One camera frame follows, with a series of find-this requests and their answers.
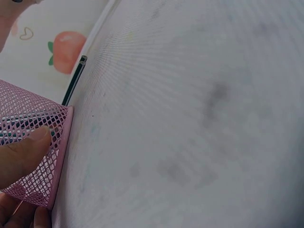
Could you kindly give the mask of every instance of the white surface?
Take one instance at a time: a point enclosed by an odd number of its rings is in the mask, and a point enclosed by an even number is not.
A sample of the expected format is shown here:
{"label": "white surface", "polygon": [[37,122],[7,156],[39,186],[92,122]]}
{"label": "white surface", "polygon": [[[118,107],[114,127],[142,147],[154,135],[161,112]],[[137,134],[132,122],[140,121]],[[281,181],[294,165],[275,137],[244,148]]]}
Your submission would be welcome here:
{"label": "white surface", "polygon": [[117,1],[70,102],[53,226],[303,227],[302,12]]}

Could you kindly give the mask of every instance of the finger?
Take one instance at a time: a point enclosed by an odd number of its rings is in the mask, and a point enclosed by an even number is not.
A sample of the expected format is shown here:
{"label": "finger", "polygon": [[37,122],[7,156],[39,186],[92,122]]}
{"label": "finger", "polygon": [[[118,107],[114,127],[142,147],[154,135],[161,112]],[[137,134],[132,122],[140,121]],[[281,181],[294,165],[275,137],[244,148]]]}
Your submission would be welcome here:
{"label": "finger", "polygon": [[34,219],[36,206],[22,202],[15,214],[10,217],[4,228],[27,228]]}
{"label": "finger", "polygon": [[9,220],[20,202],[19,199],[9,195],[3,193],[0,195],[0,224],[4,225]]}
{"label": "finger", "polygon": [[20,142],[0,146],[0,189],[33,172],[46,155],[51,134],[46,126]]}
{"label": "finger", "polygon": [[39,207],[36,209],[34,228],[51,228],[51,219],[46,208]]}

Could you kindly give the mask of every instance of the green leaf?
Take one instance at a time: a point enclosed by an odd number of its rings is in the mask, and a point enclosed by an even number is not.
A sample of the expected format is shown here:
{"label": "green leaf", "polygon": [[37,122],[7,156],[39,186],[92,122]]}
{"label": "green leaf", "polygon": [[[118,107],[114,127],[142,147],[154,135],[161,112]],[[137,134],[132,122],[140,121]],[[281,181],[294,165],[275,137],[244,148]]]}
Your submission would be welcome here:
{"label": "green leaf", "polygon": [[49,59],[49,62],[48,62],[48,65],[49,66],[52,66],[54,65],[54,60],[53,60],[54,56],[52,56],[50,59]]}
{"label": "green leaf", "polygon": [[48,42],[47,43],[48,49],[51,53],[53,53],[53,42]]}

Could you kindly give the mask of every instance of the pink mesh pen holder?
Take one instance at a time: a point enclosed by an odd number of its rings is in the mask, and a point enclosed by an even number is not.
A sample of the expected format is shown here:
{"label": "pink mesh pen holder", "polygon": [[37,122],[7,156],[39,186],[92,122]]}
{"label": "pink mesh pen holder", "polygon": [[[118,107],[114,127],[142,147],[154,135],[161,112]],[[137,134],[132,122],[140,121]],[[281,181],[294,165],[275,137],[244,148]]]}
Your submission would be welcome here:
{"label": "pink mesh pen holder", "polygon": [[20,141],[43,125],[50,128],[52,135],[49,151],[35,171],[2,192],[53,208],[73,111],[73,107],[59,105],[0,80],[0,145]]}

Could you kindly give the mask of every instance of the mesh cup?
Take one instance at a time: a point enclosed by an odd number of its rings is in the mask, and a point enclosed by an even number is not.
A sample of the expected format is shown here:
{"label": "mesh cup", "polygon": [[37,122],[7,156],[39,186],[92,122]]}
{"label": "mesh cup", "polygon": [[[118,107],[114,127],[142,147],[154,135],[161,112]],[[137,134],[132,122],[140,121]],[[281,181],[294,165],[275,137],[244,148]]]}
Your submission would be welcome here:
{"label": "mesh cup", "polygon": [[52,209],[73,119],[65,107],[0,80],[0,145],[18,142],[40,126],[51,130],[52,141],[40,165],[1,191],[37,206]]}

